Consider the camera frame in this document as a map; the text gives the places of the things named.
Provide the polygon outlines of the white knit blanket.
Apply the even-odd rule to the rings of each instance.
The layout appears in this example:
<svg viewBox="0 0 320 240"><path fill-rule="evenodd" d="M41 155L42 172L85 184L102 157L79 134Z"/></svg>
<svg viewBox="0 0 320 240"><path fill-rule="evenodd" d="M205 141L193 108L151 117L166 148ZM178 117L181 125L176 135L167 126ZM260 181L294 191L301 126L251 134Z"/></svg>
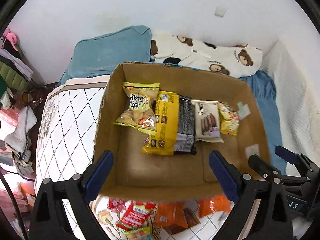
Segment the white knit blanket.
<svg viewBox="0 0 320 240"><path fill-rule="evenodd" d="M319 103L312 85L282 40L263 58L261 69L276 85L283 146L319 165Z"/></svg>

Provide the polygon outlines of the white patterned quilt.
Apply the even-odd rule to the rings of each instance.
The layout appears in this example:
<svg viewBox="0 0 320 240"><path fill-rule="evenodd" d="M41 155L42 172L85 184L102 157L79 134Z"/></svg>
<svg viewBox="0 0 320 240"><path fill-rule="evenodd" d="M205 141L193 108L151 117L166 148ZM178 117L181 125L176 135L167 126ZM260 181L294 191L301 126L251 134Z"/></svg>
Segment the white patterned quilt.
<svg viewBox="0 0 320 240"><path fill-rule="evenodd" d="M196 100L219 101L238 109L242 103L249 115L240 122L236 138L221 146L198 142L196 154L161 156L142 153L146 134L116 119L129 107L123 83L157 83L160 89ZM86 239L107 239L107 234L89 208L98 194L144 202L176 202L212 197L222 188L209 166L209 154L218 150L225 159L248 173L246 149L258 145L268 159L263 121L255 97L245 81L188 67L155 63L120 64L111 74L101 101L94 141L94 163L76 178L40 186L31 214L30 239L73 239L62 199L70 201Z"/></svg>

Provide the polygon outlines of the colorful candy balls bag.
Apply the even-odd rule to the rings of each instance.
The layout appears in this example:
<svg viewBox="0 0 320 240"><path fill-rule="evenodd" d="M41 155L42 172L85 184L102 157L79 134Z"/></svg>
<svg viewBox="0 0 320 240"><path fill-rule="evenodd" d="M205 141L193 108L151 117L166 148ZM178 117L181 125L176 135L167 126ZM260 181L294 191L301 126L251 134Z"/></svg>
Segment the colorful candy balls bag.
<svg viewBox="0 0 320 240"><path fill-rule="evenodd" d="M125 231L124 235L128 240L153 240L149 226Z"/></svg>

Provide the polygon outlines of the light blue pillow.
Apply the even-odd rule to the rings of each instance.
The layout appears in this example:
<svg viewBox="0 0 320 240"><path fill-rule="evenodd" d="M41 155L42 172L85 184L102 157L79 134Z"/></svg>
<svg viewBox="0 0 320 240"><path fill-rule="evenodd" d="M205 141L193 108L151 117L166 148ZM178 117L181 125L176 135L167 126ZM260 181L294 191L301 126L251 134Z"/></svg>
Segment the light blue pillow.
<svg viewBox="0 0 320 240"><path fill-rule="evenodd" d="M126 27L114 33L82 40L58 86L69 79L109 75L123 62L149 62L151 30L144 25Z"/></svg>

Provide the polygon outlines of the brown snack packet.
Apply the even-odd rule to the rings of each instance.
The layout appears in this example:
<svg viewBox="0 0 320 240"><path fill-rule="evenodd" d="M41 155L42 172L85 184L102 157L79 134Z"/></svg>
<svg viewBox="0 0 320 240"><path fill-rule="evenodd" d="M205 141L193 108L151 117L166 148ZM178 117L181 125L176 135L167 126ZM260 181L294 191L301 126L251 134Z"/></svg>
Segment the brown snack packet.
<svg viewBox="0 0 320 240"><path fill-rule="evenodd" d="M195 213L189 208L183 209L188 228L191 228L193 226L199 225L201 222L200 220L196 217Z"/></svg>

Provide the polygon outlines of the bear print pillow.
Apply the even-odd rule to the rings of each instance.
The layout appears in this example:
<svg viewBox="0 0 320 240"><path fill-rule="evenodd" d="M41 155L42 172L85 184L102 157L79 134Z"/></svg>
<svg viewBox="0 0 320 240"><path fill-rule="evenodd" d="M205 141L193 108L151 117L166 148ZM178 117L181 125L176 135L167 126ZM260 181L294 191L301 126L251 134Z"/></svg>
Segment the bear print pillow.
<svg viewBox="0 0 320 240"><path fill-rule="evenodd" d="M261 49L247 44L222 47L170 33L152 35L150 54L157 63L208 70L234 78L254 75L263 59Z"/></svg>

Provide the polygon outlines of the yellow black snack bag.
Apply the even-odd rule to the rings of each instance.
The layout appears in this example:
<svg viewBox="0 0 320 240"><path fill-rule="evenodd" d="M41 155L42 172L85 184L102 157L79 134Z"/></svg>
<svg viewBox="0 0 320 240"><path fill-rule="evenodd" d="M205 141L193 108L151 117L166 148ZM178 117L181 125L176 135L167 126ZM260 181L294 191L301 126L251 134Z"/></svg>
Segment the yellow black snack bag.
<svg viewBox="0 0 320 240"><path fill-rule="evenodd" d="M195 155L195 120L191 98L160 90L154 110L157 131L146 138L142 153Z"/></svg>

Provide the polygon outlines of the pink plush toy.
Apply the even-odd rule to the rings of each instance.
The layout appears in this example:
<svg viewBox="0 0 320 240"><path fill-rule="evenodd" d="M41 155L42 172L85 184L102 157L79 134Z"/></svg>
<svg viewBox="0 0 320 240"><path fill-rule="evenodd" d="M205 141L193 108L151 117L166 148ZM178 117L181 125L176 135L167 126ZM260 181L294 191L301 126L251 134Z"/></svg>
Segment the pink plush toy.
<svg viewBox="0 0 320 240"><path fill-rule="evenodd" d="M14 33L12 33L9 28L7 28L4 31L2 36L4 38L4 42L6 40L8 40L10 42L11 46L14 48L14 50L18 51L18 48L16 47L17 42L18 42L18 37Z"/></svg>

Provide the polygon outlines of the cardboard milk box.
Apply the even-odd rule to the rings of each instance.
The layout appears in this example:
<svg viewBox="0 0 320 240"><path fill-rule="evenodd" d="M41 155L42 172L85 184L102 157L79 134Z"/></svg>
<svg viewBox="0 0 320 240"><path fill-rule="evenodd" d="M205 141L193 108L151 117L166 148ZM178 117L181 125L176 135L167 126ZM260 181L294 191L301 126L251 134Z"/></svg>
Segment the cardboard milk box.
<svg viewBox="0 0 320 240"><path fill-rule="evenodd" d="M94 156L112 153L100 193L175 202L221 191L209 166L213 150L240 172L249 156L270 160L249 85L206 70L127 62L116 67L101 102Z"/></svg>

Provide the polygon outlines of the blue bed sheet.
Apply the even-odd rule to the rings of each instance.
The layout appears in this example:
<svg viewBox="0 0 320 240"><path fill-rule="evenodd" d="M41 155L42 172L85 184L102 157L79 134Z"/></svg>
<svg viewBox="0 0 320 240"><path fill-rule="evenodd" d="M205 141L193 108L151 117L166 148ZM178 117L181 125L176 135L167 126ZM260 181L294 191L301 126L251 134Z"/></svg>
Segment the blue bed sheet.
<svg viewBox="0 0 320 240"><path fill-rule="evenodd" d="M276 85L265 71L259 70L252 76L241 77L247 82L255 97L266 133L271 165L286 173L287 162L275 154L275 148L283 144L280 131L280 117L276 105Z"/></svg>

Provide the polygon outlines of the orange snack packet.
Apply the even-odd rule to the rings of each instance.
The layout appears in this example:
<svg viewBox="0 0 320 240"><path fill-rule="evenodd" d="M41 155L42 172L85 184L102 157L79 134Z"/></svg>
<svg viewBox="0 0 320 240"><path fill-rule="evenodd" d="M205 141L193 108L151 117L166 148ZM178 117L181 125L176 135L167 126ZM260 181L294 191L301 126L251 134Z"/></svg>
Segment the orange snack packet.
<svg viewBox="0 0 320 240"><path fill-rule="evenodd" d="M224 194L215 195L214 197L204 198L198 201L199 217L206 217L215 212L230 213L231 202Z"/></svg>
<svg viewBox="0 0 320 240"><path fill-rule="evenodd" d="M185 202L159 203L155 226L164 229L168 234L174 235L188 228L184 213Z"/></svg>

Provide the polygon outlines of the white Franzzi cookie pack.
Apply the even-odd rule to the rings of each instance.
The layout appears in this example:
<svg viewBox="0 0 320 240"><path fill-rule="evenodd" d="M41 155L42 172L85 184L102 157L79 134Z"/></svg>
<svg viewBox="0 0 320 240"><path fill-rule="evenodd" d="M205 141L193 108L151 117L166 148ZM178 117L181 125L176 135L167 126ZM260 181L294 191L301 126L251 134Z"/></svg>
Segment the white Franzzi cookie pack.
<svg viewBox="0 0 320 240"><path fill-rule="evenodd" d="M191 100L194 106L195 141L224 143L217 101Z"/></svg>

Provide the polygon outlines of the yellow biscuit snack bag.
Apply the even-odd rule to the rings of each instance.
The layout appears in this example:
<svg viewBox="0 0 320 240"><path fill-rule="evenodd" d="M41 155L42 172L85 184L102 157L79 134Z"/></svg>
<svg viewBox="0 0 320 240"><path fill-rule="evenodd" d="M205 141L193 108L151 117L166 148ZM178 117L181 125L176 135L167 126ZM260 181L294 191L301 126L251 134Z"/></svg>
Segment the yellow biscuit snack bag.
<svg viewBox="0 0 320 240"><path fill-rule="evenodd" d="M123 90L129 98L129 109L114 122L129 126L148 135L156 134L156 117L152 109L159 92L159 83L124 82Z"/></svg>

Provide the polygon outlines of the red spicy strip packet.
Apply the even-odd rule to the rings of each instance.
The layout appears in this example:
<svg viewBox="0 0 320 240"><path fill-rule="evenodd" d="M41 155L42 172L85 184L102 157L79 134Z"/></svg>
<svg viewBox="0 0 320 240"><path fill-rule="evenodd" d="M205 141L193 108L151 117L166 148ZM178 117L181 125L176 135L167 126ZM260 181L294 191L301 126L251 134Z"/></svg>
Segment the red spicy strip packet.
<svg viewBox="0 0 320 240"><path fill-rule="evenodd" d="M127 231L141 228L155 207L156 204L153 202L133 200L120 220L116 222L116 226Z"/></svg>

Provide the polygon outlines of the yellow panda snack bag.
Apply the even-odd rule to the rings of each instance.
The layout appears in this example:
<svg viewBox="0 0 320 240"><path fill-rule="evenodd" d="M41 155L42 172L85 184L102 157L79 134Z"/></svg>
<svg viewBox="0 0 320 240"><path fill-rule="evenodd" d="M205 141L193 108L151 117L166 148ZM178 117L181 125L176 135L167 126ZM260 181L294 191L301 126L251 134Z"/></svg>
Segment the yellow panda snack bag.
<svg viewBox="0 0 320 240"><path fill-rule="evenodd" d="M237 136L240 125L240 119L236 111L228 104L218 102L220 116L220 132Z"/></svg>

